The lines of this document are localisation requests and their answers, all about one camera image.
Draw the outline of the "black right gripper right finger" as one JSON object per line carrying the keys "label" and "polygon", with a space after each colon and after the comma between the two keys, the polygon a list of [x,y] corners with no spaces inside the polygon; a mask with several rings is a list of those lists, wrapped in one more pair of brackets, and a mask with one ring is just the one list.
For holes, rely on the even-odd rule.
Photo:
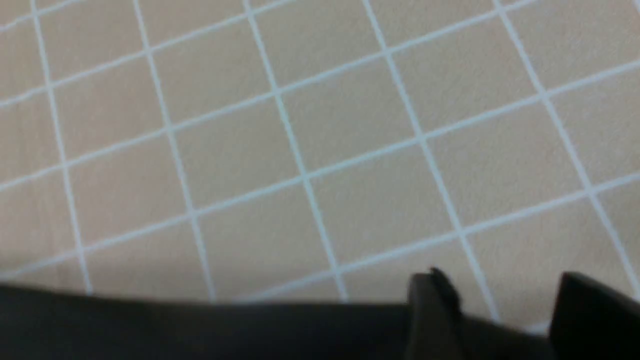
{"label": "black right gripper right finger", "polygon": [[590,276],[564,272],[548,339],[558,360],[638,360],[640,304]]}

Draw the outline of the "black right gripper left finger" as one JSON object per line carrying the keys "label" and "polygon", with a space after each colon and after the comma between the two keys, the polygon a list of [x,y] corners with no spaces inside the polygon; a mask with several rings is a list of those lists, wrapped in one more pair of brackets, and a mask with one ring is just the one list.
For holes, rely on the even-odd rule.
{"label": "black right gripper left finger", "polygon": [[406,360],[461,360],[461,298],[439,268],[415,273],[407,291],[409,330]]}

